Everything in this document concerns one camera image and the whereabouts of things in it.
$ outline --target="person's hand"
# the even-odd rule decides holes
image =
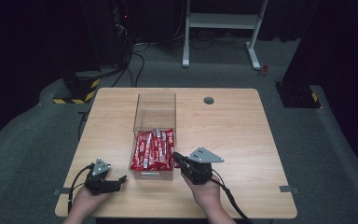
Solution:
[[[204,211],[211,224],[235,224],[234,219],[228,215],[220,202],[220,186],[213,181],[207,181],[202,185],[194,185],[182,174],[183,179],[193,192],[194,201]],[[216,175],[212,179],[220,182]]]
[[[82,187],[75,196],[72,209],[64,224],[80,224],[91,215],[111,193],[93,195],[86,187]]]

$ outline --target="gray mounting plate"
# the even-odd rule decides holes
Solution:
[[[213,154],[211,151],[204,147],[197,148],[193,153],[188,157],[191,161],[196,161],[199,163],[209,163],[209,162],[223,162],[223,158]]]
[[[92,175],[96,176],[103,172],[106,172],[110,169],[110,164],[106,164],[100,158],[97,159],[94,165],[94,169],[92,170]]]

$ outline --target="wooden tabletop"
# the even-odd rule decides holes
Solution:
[[[249,218],[293,218],[296,206],[258,92],[253,89],[102,88],[98,90],[64,187],[76,174],[101,158],[112,165],[107,180],[127,175],[95,217],[205,217],[191,190],[175,169],[173,181],[135,180],[129,172],[133,124],[139,93],[176,94],[176,151],[189,155],[205,147],[225,159],[213,163],[237,205]],[[213,97],[214,103],[204,103]],[[84,182],[86,174],[78,179]],[[224,191],[222,204],[240,217]],[[67,194],[61,194],[56,214],[67,216]]]

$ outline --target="clear plastic box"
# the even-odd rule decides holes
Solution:
[[[170,157],[170,170],[131,169],[137,146],[138,133],[158,130],[161,133],[172,130],[173,144],[176,146],[176,95],[175,93],[140,93],[133,125],[133,146],[129,169],[135,179],[173,180],[173,158]]]

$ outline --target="white desk stand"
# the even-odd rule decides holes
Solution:
[[[246,29],[254,30],[250,42],[246,42],[246,49],[252,61],[255,70],[260,69],[260,63],[255,55],[255,41],[261,22],[263,21],[264,12],[266,11],[269,0],[263,0],[260,12],[257,15],[241,14],[212,14],[212,13],[190,13],[190,0],[187,0],[186,9],[186,36],[183,50],[183,67],[190,66],[189,60],[189,33],[190,27],[199,28],[227,28],[227,29]]]

